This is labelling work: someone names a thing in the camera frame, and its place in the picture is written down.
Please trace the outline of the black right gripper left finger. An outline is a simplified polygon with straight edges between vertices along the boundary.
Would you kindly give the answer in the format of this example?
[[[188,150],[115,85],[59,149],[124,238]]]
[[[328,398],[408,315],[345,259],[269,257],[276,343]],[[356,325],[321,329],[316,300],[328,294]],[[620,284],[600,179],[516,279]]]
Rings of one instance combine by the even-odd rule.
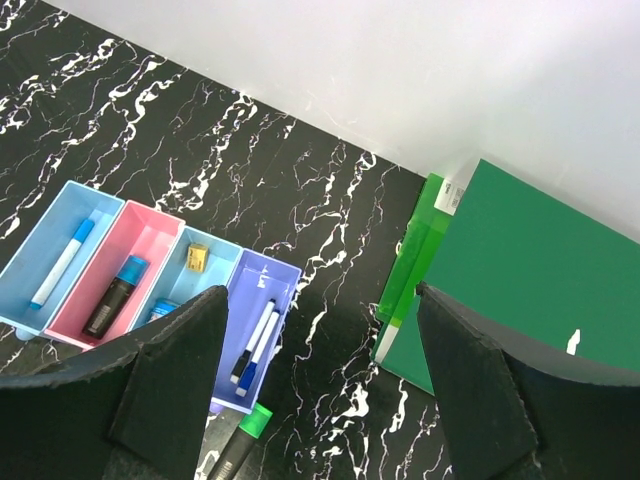
[[[191,479],[228,319],[210,287],[164,317],[1,379],[4,479]]]

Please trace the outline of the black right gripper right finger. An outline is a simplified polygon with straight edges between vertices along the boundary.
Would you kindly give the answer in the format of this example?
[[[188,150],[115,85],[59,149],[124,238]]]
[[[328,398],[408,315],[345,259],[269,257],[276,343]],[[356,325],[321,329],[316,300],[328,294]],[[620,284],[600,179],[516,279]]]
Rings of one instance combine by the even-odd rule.
[[[638,478],[638,373],[571,356],[425,283],[416,292],[456,478]]]

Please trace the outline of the small black silver pen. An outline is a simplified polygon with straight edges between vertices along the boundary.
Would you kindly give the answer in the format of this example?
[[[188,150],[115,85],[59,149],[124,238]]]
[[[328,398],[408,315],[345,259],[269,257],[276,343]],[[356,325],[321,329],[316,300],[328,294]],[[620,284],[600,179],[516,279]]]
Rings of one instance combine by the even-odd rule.
[[[244,373],[244,370],[249,364],[251,354],[264,331],[264,328],[275,308],[275,305],[276,305],[276,301],[274,299],[270,299],[265,305],[264,310],[262,311],[261,316],[259,318],[259,321],[246,344],[244,352],[236,360],[236,363],[231,371],[230,380],[232,383],[237,384],[239,382],[242,374]]]

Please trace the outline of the blue tip thin pen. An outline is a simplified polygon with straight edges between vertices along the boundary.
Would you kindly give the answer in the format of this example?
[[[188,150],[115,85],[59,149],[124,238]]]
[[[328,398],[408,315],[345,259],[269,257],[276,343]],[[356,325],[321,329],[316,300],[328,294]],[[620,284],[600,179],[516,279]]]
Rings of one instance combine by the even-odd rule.
[[[238,386],[236,388],[236,394],[238,396],[244,397],[250,389],[255,377],[258,364],[278,323],[279,317],[280,312],[277,310],[273,310],[259,338],[257,346],[252,352],[251,360],[239,380]]]

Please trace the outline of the yellow eraser block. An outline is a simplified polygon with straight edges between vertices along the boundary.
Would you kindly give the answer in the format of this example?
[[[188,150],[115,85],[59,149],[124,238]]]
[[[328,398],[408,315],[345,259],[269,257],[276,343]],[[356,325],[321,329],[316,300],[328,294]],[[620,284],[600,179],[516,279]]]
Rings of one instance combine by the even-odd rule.
[[[191,243],[187,249],[186,268],[203,273],[206,269],[209,249],[206,245]]]

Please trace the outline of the purple bin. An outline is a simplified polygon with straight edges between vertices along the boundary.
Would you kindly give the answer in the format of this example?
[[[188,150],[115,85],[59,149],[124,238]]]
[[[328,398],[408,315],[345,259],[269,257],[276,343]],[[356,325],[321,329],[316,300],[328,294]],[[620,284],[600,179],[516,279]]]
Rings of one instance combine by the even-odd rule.
[[[212,407],[252,410],[300,276],[298,267],[243,251],[228,287],[228,319]]]

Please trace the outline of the pink bin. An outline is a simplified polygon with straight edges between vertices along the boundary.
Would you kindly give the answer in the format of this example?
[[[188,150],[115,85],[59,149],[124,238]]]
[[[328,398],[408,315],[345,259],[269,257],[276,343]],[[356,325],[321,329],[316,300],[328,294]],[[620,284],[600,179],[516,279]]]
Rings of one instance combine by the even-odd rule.
[[[184,226],[127,201],[45,334],[87,350],[130,331]]]

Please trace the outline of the blue cap white marker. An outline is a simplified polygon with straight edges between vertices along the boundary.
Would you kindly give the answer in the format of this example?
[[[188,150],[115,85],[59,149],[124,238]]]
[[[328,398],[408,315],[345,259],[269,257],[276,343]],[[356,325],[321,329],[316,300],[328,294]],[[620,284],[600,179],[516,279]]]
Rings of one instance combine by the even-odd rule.
[[[74,232],[71,240],[68,242],[58,259],[52,266],[51,270],[43,280],[42,284],[31,298],[29,302],[29,307],[31,309],[39,310],[44,306],[54,288],[57,286],[63,274],[85,242],[86,238],[91,233],[94,225],[95,222],[89,218],[84,219],[81,222],[81,224]]]

